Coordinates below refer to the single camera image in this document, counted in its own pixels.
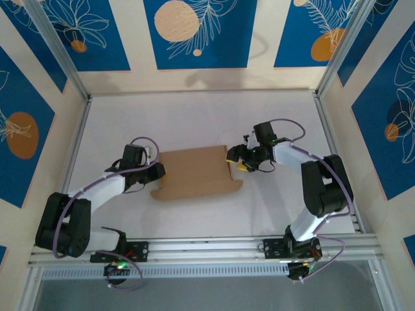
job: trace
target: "flower illustration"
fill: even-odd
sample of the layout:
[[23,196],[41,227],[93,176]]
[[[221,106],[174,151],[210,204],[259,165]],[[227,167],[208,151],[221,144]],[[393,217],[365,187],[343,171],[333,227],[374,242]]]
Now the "flower illustration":
[[385,135],[391,142],[402,138],[402,163],[408,164],[415,160],[415,91],[402,87],[396,95],[399,100],[389,111],[396,115],[386,127]]
[[32,19],[27,14],[23,4],[20,0],[2,0],[5,6],[13,13],[14,17],[21,23],[22,25],[31,29],[31,31],[35,33],[39,33],[36,26],[33,24]]
[[185,53],[200,56],[220,35],[220,18],[231,12],[238,0],[169,0],[154,16],[159,35],[170,42],[169,59]]
[[410,87],[415,83],[415,32],[403,48],[395,73],[395,85]]
[[384,15],[389,12],[395,0],[377,0],[371,9],[366,22],[372,26],[376,15]]
[[91,14],[89,0],[70,0],[69,3],[65,0],[46,0],[42,7],[61,40],[77,52],[86,51],[86,42],[106,48],[106,41],[99,31],[106,29],[110,21]]
[[[0,71],[0,91],[6,86],[8,80],[9,73],[7,71]],[[21,143],[27,143],[26,139],[32,139],[31,132],[33,131],[32,125],[27,122],[28,119],[33,120],[34,125],[36,122],[34,119],[27,113],[24,112],[17,112],[11,114],[9,117],[6,117],[4,113],[0,109],[0,142],[7,140],[7,144],[9,149],[18,157],[22,159],[29,159],[33,156],[34,152],[36,151],[36,146],[34,145],[33,153],[29,150],[29,154],[26,152],[28,151],[27,148],[20,148]],[[26,126],[20,126],[18,123],[24,122],[28,124]]]
[[347,5],[346,0],[343,0],[336,10],[332,5],[335,1],[332,0],[293,0],[295,6],[307,9],[311,22],[318,26],[322,34],[311,47],[314,60],[326,62],[331,59],[359,1],[349,0]]

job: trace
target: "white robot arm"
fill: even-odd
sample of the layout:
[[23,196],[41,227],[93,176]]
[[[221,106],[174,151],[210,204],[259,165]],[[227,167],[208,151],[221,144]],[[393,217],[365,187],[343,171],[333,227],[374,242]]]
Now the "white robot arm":
[[[151,161],[150,151],[149,147],[128,144],[123,158],[114,162],[94,183],[69,194],[51,194],[36,233],[36,245],[53,250],[55,257],[57,252],[79,257],[87,250],[116,250],[124,255],[128,251],[125,233],[105,227],[91,231],[91,216],[135,183],[145,185],[165,175],[158,159]],[[99,257],[91,261],[100,262]]]
[[336,216],[348,205],[344,189],[349,199],[353,198],[341,158],[337,155],[329,155],[321,159],[298,148],[287,138],[278,138],[272,129],[271,121],[254,126],[254,130],[244,136],[244,140],[244,144],[230,148],[226,157],[228,162],[237,163],[237,168],[247,172],[261,171],[260,164],[271,161],[286,165],[302,175],[305,208],[287,227],[283,239],[277,242],[264,240],[264,244],[268,243],[268,248],[273,248],[272,252],[266,252],[266,257],[269,256],[271,259],[314,257],[315,261],[318,260],[314,256],[315,251],[321,256],[316,232],[328,218]]

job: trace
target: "decorative wallpaper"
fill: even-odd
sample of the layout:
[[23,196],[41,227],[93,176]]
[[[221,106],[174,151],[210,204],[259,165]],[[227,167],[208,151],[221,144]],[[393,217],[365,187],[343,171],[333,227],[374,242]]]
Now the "decorative wallpaper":
[[415,23],[352,109],[386,197],[415,186]]
[[54,112],[0,48],[0,198],[21,207]]
[[326,66],[359,0],[292,0],[274,67]]
[[158,69],[245,68],[256,0],[144,0]]
[[[130,70],[108,0],[44,0],[40,4],[77,70]],[[66,77],[20,0],[0,0],[0,6],[55,84],[63,90]]]
[[346,55],[342,65],[337,71],[338,77],[343,86],[346,85],[351,74],[354,72],[357,64],[362,59],[364,53],[376,37],[383,23],[391,13],[397,0],[377,0],[372,8],[366,22],[363,24],[355,41],[350,47],[349,53]]

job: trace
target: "white line drawing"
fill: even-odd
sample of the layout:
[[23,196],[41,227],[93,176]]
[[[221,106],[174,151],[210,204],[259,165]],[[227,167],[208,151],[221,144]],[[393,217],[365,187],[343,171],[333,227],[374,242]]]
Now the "white line drawing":
[[395,0],[377,0],[370,11],[368,18],[366,18],[366,22],[372,26],[375,15],[384,15],[388,13],[394,2]]
[[170,42],[169,59],[180,53],[200,56],[222,31],[220,17],[231,12],[238,0],[170,0],[154,16],[160,36]]
[[[0,91],[6,86],[9,73],[7,71],[0,71]],[[29,131],[30,125],[26,127],[18,126],[9,121],[0,109],[0,141],[4,141],[8,136],[13,137],[14,134],[31,137]]]
[[415,160],[415,32],[404,46],[397,65],[394,83],[398,87],[399,112],[385,130],[386,139],[402,138],[402,163]]
[[331,0],[294,0],[294,5],[304,6],[309,11],[311,21],[318,26],[323,35],[330,39],[330,49],[333,52],[340,40],[339,33],[357,8],[359,0],[350,0],[346,5],[343,0],[338,10],[335,10]]
[[2,0],[5,6],[13,13],[14,17],[23,26],[28,27],[31,31],[39,33],[38,29],[34,25],[32,19],[27,14],[20,0]]
[[[38,33],[26,10],[14,2],[17,0],[2,1],[8,4],[20,23]],[[106,48],[106,40],[100,31],[108,28],[110,21],[91,14],[89,0],[44,0],[40,4],[57,33],[63,35],[61,39],[65,38],[75,51],[86,52],[87,42]]]

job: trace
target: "purple cable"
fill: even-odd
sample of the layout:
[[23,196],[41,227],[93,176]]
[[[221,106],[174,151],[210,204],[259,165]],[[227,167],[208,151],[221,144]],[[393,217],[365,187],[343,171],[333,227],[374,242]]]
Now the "purple cable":
[[[298,141],[298,140],[302,139],[305,136],[305,128],[299,122],[294,121],[294,120],[291,120],[291,119],[272,119],[269,122],[275,122],[275,121],[287,121],[287,122],[291,122],[291,123],[294,123],[295,125],[297,125],[298,127],[300,127],[302,129],[303,134],[301,136],[299,136],[299,137],[294,138],[293,140],[291,140],[292,143],[294,141]],[[308,151],[304,150],[303,148],[300,148],[298,146],[294,146],[293,144],[291,144],[290,146],[291,146],[291,148],[293,148],[293,149],[295,149],[295,150],[297,150],[297,151],[299,151],[299,152],[301,152],[303,154],[306,154],[307,156],[311,157],[312,159],[315,159],[315,160],[319,161],[321,164],[323,164],[324,167],[330,172],[330,174],[332,175],[332,177],[337,181],[338,185],[342,189],[342,192],[344,193],[344,196],[346,197],[346,200],[348,202],[348,211],[346,213],[328,216],[326,218],[326,220],[324,222],[321,222],[316,227],[316,229],[313,231],[313,234],[316,235],[317,238],[320,238],[320,239],[323,239],[323,240],[331,240],[331,241],[335,241],[335,242],[341,243],[342,244],[342,249],[335,256],[333,256],[332,259],[330,259],[322,267],[320,267],[317,271],[315,271],[314,273],[309,274],[308,276],[306,276],[306,277],[300,279],[299,281],[297,281],[297,282],[303,282],[304,280],[312,277],[314,274],[316,274],[316,273],[322,271],[324,268],[328,267],[331,263],[333,263],[337,259],[338,256],[340,256],[343,253],[343,251],[346,248],[346,244],[343,241],[341,241],[338,238],[328,238],[328,237],[325,237],[325,236],[318,235],[317,232],[321,229],[321,227],[329,219],[336,218],[336,217],[350,216],[352,213],[355,212],[355,205],[353,204],[353,200],[351,199],[351,197],[349,195],[349,192],[346,189],[346,186],[343,184],[342,180],[339,178],[339,176],[336,174],[336,172],[330,167],[330,165],[328,165],[323,159],[321,159],[317,155],[311,154]]]
[[326,268],[328,265],[330,265],[330,264],[332,264],[336,259],[337,259],[337,257],[338,256],[340,256],[342,253],[343,253],[343,251],[345,250],[345,248],[346,248],[346,243],[344,243],[343,241],[341,241],[340,239],[338,239],[338,238],[328,238],[328,237],[326,237],[326,236],[321,236],[321,235],[317,235],[317,238],[321,238],[321,239],[323,239],[323,240],[330,240],[330,241],[334,241],[334,242],[338,242],[338,243],[340,243],[340,244],[342,244],[342,249],[336,254],[336,255],[334,255],[333,256],[333,258],[331,258],[329,261],[327,261],[323,266],[321,266],[317,271],[315,271],[315,272],[313,272],[312,274],[308,274],[308,276],[306,276],[306,277],[303,277],[303,278],[301,278],[300,280],[298,280],[298,281],[294,281],[294,282],[303,282],[303,281],[305,281],[305,280],[307,280],[308,278],[310,278],[310,277],[312,277],[314,274],[316,274],[316,273],[318,273],[318,272],[320,272],[320,271],[322,271],[324,268]]
[[327,220],[332,219],[332,218],[337,218],[337,217],[350,216],[351,214],[353,214],[355,212],[355,205],[353,204],[353,200],[351,199],[351,197],[349,195],[349,192],[346,189],[346,186],[343,184],[342,180],[336,174],[336,172],[330,167],[330,165],[328,165],[323,159],[321,159],[317,155],[310,154],[308,151],[304,150],[303,148],[294,146],[293,144],[291,145],[291,148],[293,148],[293,149],[295,149],[295,150],[297,150],[297,151],[299,151],[299,152],[301,152],[303,154],[307,154],[309,157],[311,157],[311,158],[319,161],[321,164],[323,164],[325,166],[325,168],[330,172],[330,174],[332,175],[332,177],[337,181],[338,185],[342,189],[342,192],[344,193],[344,196],[346,197],[346,200],[348,202],[348,211],[346,213],[328,216],[324,222],[320,222],[320,224],[313,231],[313,234],[317,234],[317,232],[327,222]]
[[[120,254],[116,254],[116,253],[114,253],[112,251],[97,251],[97,253],[104,254],[104,255],[109,255],[109,256],[114,256],[114,257],[119,257],[119,258],[127,261],[129,264],[131,264],[138,271],[138,273],[140,274],[140,279],[143,278],[143,272],[141,271],[140,268],[138,268],[137,264],[134,261],[132,261],[131,259],[129,259],[129,258],[125,257],[125,256],[122,256]],[[111,274],[111,272],[108,273],[107,276],[106,276],[106,282],[108,283],[108,287],[114,287],[114,288],[116,288],[118,290],[138,290],[139,288],[141,288],[141,285],[140,284],[139,285],[130,286],[130,287],[120,287],[118,285],[111,284],[110,283],[110,274]]]
[[296,137],[294,139],[291,139],[292,142],[299,141],[301,138],[303,138],[305,136],[305,128],[299,122],[294,121],[294,120],[291,120],[291,119],[286,119],[286,118],[272,119],[272,120],[269,120],[268,122],[277,122],[277,121],[290,122],[290,123],[293,123],[293,124],[297,125],[299,128],[301,128],[301,130],[303,131],[303,133],[300,136],[298,136],[298,137]]
[[93,188],[94,186],[98,185],[99,183],[103,182],[104,180],[114,177],[114,176],[118,176],[121,174],[125,174],[125,173],[132,173],[132,172],[139,172],[141,170],[146,170],[149,167],[152,167],[153,165],[155,165],[159,159],[160,159],[160,149],[158,148],[158,145],[155,141],[153,141],[151,138],[148,137],[137,137],[135,139],[132,140],[131,144],[134,143],[135,141],[137,141],[138,139],[146,139],[150,142],[152,142],[154,144],[154,146],[156,147],[157,150],[157,156],[156,159],[151,162],[149,165],[145,166],[145,167],[139,167],[139,168],[131,168],[128,170],[121,170],[119,172],[115,172],[113,174],[110,174],[106,177],[102,177],[96,181],[94,181],[93,183],[90,183],[88,186],[86,186],[85,188],[83,188],[81,191],[78,191],[70,200],[69,202],[65,205],[64,210],[62,211],[59,220],[58,220],[58,224],[56,225],[56,230],[54,232],[54,236],[53,236],[53,244],[52,244],[52,251],[53,251],[53,255],[55,256],[55,258],[61,259],[66,257],[65,255],[59,255],[58,254],[58,238],[59,238],[59,233],[60,233],[60,229],[62,227],[62,223],[64,222],[64,218],[70,208],[70,206],[72,205],[72,203],[83,193],[85,193],[86,191],[90,190],[90,188]]

